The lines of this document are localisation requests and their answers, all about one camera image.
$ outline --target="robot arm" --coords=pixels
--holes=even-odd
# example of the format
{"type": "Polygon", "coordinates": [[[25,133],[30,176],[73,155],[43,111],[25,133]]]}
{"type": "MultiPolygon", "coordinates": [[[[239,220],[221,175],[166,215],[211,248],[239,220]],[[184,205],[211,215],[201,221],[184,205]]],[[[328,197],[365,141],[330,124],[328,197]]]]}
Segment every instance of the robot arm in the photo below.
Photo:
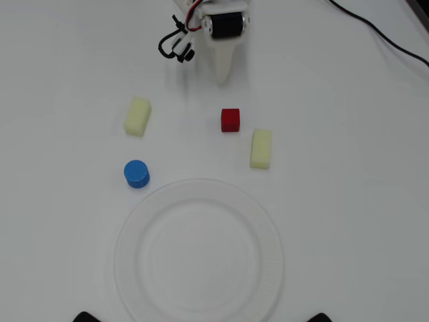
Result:
{"type": "MultiPolygon", "coordinates": [[[[178,35],[172,42],[172,53],[160,52],[166,58],[177,57],[180,62],[189,61],[194,56],[191,49],[192,33],[202,29],[208,47],[214,50],[214,69],[218,83],[223,83],[228,78],[235,47],[243,43],[249,27],[249,2],[251,0],[210,0],[198,4],[194,8],[192,18],[188,22],[188,28],[183,23],[176,21],[178,30],[167,37],[178,35]]],[[[195,0],[174,0],[185,16],[196,2],[195,0]]]]}

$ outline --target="plate rim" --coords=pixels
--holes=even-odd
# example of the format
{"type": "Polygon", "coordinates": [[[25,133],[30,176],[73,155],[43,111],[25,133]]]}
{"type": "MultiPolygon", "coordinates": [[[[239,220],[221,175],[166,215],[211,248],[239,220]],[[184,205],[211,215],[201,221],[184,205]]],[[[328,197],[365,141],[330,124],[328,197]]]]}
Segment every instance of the plate rim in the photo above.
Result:
{"type": "Polygon", "coordinates": [[[262,213],[264,213],[264,217],[266,219],[266,221],[269,223],[269,226],[273,229],[273,231],[275,232],[275,239],[278,243],[279,246],[279,251],[280,251],[280,256],[281,256],[281,260],[279,261],[280,263],[280,267],[278,269],[278,272],[280,272],[280,276],[279,276],[279,280],[278,280],[278,287],[276,290],[276,294],[275,294],[275,299],[274,301],[271,302],[270,308],[267,310],[267,312],[265,313],[264,316],[262,316],[260,319],[257,320],[257,322],[265,322],[267,321],[272,313],[274,312],[275,308],[277,307],[279,301],[280,301],[280,297],[281,294],[283,292],[283,286],[284,286],[284,280],[285,280],[285,257],[284,257],[284,249],[283,249],[283,243],[282,240],[280,238],[280,234],[272,220],[272,218],[269,216],[268,212],[265,210],[265,208],[256,200],[256,198],[254,198],[253,196],[251,196],[249,193],[247,193],[246,191],[244,191],[244,189],[239,188],[237,186],[234,186],[232,184],[229,184],[225,181],[222,180],[218,180],[218,179],[213,179],[213,178],[185,178],[182,180],[178,180],[178,181],[174,181],[174,182],[170,182],[168,184],[164,184],[161,187],[157,188],[156,190],[152,191],[151,193],[149,193],[148,195],[144,196],[144,198],[138,203],[138,205],[128,214],[126,220],[122,223],[121,225],[121,229],[117,235],[116,241],[115,241],[115,249],[114,249],[114,254],[113,254],[113,278],[115,280],[115,286],[116,289],[119,293],[119,298],[121,299],[121,302],[123,303],[123,306],[125,307],[125,309],[127,310],[127,312],[129,313],[130,317],[134,320],[134,321],[138,321],[139,317],[136,316],[135,312],[133,312],[133,310],[130,308],[130,304],[127,304],[127,301],[125,300],[125,296],[123,295],[123,291],[121,290],[121,287],[119,286],[119,277],[118,277],[118,253],[119,253],[119,248],[121,245],[121,240],[123,239],[123,234],[124,231],[126,229],[126,227],[128,226],[129,221],[131,220],[131,218],[133,217],[133,214],[137,211],[137,209],[141,206],[141,204],[143,204],[144,202],[146,202],[149,198],[151,198],[153,195],[157,194],[158,192],[171,187],[171,186],[176,186],[176,185],[181,185],[181,184],[186,184],[186,183],[192,183],[192,182],[208,182],[208,183],[213,183],[213,184],[221,184],[221,185],[225,185],[228,186],[230,189],[233,189],[234,191],[236,191],[239,194],[242,194],[245,198],[249,199],[250,201],[252,201],[253,203],[255,203],[261,210],[262,213]]]}

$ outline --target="red wire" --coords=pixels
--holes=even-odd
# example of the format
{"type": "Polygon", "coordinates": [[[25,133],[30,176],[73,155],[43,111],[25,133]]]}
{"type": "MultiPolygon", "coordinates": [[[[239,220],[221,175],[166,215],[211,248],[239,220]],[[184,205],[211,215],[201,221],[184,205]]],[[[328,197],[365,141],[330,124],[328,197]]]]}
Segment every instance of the red wire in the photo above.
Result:
{"type": "Polygon", "coordinates": [[[189,20],[190,20],[190,13],[194,12],[195,8],[202,3],[202,0],[196,0],[194,2],[194,4],[192,5],[192,7],[189,9],[188,11],[188,15],[186,16],[186,20],[185,20],[185,25],[186,25],[186,29],[189,30],[190,32],[196,32],[197,30],[201,29],[201,25],[198,28],[189,28],[189,20]]]}

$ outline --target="black object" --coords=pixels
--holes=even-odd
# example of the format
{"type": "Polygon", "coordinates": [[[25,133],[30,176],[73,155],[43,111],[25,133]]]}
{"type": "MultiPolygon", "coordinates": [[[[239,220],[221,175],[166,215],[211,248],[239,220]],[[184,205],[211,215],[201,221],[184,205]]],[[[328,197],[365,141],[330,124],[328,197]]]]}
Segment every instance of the black object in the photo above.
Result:
{"type": "Polygon", "coordinates": [[[100,322],[100,321],[95,319],[88,312],[82,312],[73,320],[73,322],[100,322]]]}
{"type": "Polygon", "coordinates": [[[429,2],[428,0],[407,0],[414,12],[429,31],[429,2]]]}
{"type": "Polygon", "coordinates": [[[313,317],[309,322],[332,322],[328,316],[324,313],[317,314],[315,317],[313,317]]]}
{"type": "Polygon", "coordinates": [[[212,15],[212,37],[214,39],[238,37],[243,31],[241,12],[212,15]]]}
{"type": "Polygon", "coordinates": [[[375,27],[375,25],[366,20],[365,18],[362,18],[361,16],[358,16],[357,14],[345,9],[344,7],[341,7],[338,3],[336,3],[334,0],[328,0],[329,2],[331,2],[335,7],[337,7],[338,9],[340,9],[342,12],[347,13],[348,15],[351,15],[352,17],[361,20],[362,22],[366,23],[369,27],[373,28],[375,30],[375,32],[377,32],[386,42],[388,42],[391,46],[393,46],[394,48],[398,49],[399,51],[403,52],[404,54],[407,54],[408,56],[411,56],[417,60],[420,60],[421,62],[423,62],[424,64],[426,64],[427,67],[429,67],[429,62],[420,57],[417,56],[416,54],[413,54],[412,52],[409,52],[408,50],[403,49],[402,47],[399,47],[397,44],[395,44],[394,42],[392,42],[388,37],[385,36],[385,34],[383,34],[377,27],[375,27]]]}
{"type": "Polygon", "coordinates": [[[164,49],[162,48],[162,45],[164,44],[164,42],[166,42],[167,40],[169,40],[170,38],[174,37],[175,35],[178,35],[180,32],[183,32],[185,35],[188,33],[188,31],[185,28],[185,25],[183,23],[181,23],[180,21],[178,21],[178,19],[176,18],[175,15],[173,15],[173,20],[174,22],[176,22],[176,27],[177,30],[175,32],[172,32],[171,34],[165,36],[164,38],[161,39],[160,44],[158,45],[158,50],[160,51],[161,55],[164,56],[165,58],[168,59],[173,59],[174,57],[177,57],[177,60],[179,62],[183,62],[183,61],[191,61],[194,58],[195,55],[195,51],[193,51],[191,49],[192,45],[188,44],[185,48],[185,50],[183,51],[183,53],[181,55],[177,55],[173,50],[174,48],[178,45],[178,43],[180,42],[180,40],[178,40],[174,46],[173,46],[173,50],[172,52],[170,52],[169,54],[167,54],[164,49]]]}

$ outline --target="black cable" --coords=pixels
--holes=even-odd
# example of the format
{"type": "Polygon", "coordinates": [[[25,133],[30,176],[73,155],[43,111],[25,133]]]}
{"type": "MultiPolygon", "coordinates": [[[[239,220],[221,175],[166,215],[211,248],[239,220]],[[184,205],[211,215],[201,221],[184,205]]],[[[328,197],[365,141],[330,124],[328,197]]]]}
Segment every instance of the black cable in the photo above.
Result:
{"type": "Polygon", "coordinates": [[[160,41],[160,44],[158,45],[158,50],[160,51],[161,55],[164,56],[165,58],[168,58],[168,59],[173,59],[174,57],[176,57],[176,54],[173,51],[170,52],[169,54],[167,54],[164,51],[164,49],[162,48],[162,45],[164,44],[164,42],[169,40],[171,37],[174,37],[175,35],[179,34],[180,32],[184,32],[185,34],[188,33],[185,29],[184,24],[181,23],[180,21],[178,21],[178,19],[176,18],[175,15],[173,15],[173,19],[174,19],[174,22],[176,22],[177,30],[175,32],[172,32],[171,34],[168,34],[164,38],[162,38],[160,41]]]}
{"type": "Polygon", "coordinates": [[[360,16],[358,16],[357,14],[345,9],[344,7],[341,7],[338,3],[336,3],[334,0],[328,0],[329,2],[331,2],[335,7],[337,7],[338,9],[340,9],[342,12],[347,13],[348,15],[351,15],[352,17],[361,20],[362,22],[366,23],[369,27],[373,28],[375,30],[375,32],[377,32],[386,42],[388,42],[391,46],[393,46],[394,48],[398,49],[399,51],[403,52],[404,54],[407,54],[408,56],[411,56],[415,59],[420,60],[421,62],[423,62],[424,64],[426,64],[427,67],[429,67],[429,62],[420,57],[417,56],[416,54],[413,54],[412,52],[409,52],[406,49],[403,49],[402,47],[399,47],[397,44],[395,44],[394,42],[392,42],[388,37],[385,36],[385,34],[383,34],[377,27],[374,26],[373,23],[371,23],[370,21],[366,20],[365,18],[362,18],[360,16]]]}

